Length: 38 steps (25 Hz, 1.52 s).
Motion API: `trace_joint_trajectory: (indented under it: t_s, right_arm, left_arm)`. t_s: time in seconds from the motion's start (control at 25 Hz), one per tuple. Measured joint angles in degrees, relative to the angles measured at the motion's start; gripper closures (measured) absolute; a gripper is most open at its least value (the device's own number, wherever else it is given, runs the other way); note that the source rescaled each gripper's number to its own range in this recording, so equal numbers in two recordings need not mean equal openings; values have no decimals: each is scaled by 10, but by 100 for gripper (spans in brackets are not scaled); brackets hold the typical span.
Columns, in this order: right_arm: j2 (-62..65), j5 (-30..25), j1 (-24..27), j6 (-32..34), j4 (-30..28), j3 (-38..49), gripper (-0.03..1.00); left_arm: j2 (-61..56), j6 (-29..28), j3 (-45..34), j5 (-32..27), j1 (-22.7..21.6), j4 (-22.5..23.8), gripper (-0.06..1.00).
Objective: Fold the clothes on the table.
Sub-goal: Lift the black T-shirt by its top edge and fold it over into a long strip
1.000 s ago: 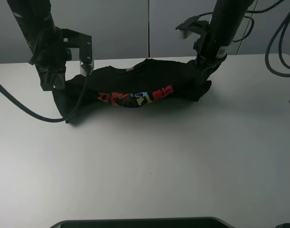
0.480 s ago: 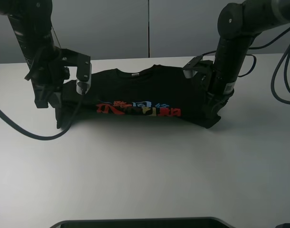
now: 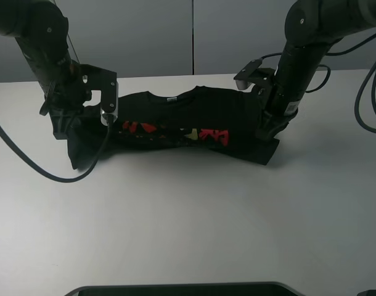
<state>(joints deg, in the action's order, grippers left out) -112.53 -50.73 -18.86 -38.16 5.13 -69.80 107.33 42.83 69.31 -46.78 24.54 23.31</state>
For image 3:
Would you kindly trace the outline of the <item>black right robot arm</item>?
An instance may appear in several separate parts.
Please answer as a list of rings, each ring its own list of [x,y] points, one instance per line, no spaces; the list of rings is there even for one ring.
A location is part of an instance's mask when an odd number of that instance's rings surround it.
[[[256,137],[267,141],[286,128],[330,48],[342,38],[376,27],[376,1],[297,1],[285,20],[286,44]]]

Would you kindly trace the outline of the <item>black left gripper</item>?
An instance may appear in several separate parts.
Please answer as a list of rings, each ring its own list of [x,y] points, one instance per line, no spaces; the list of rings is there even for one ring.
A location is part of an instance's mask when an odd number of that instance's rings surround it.
[[[90,65],[72,61],[62,65],[38,63],[38,82],[44,93],[40,115],[54,111],[80,111],[90,100],[89,87],[83,77],[89,75]],[[80,119],[73,115],[51,116],[52,132],[56,140],[68,140]]]

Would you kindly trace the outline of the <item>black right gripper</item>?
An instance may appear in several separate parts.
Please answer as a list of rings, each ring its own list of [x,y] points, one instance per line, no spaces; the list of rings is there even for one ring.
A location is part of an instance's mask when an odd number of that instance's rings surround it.
[[[270,90],[261,96],[264,108],[255,130],[255,138],[261,141],[270,141],[286,129],[301,101],[301,81],[292,74],[276,73],[270,82]]]

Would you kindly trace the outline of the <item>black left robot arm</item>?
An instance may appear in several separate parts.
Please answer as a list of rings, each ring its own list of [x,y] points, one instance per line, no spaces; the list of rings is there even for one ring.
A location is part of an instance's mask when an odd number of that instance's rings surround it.
[[[51,1],[0,1],[0,35],[13,37],[44,93],[56,139],[68,139],[89,92],[68,52],[68,19]]]

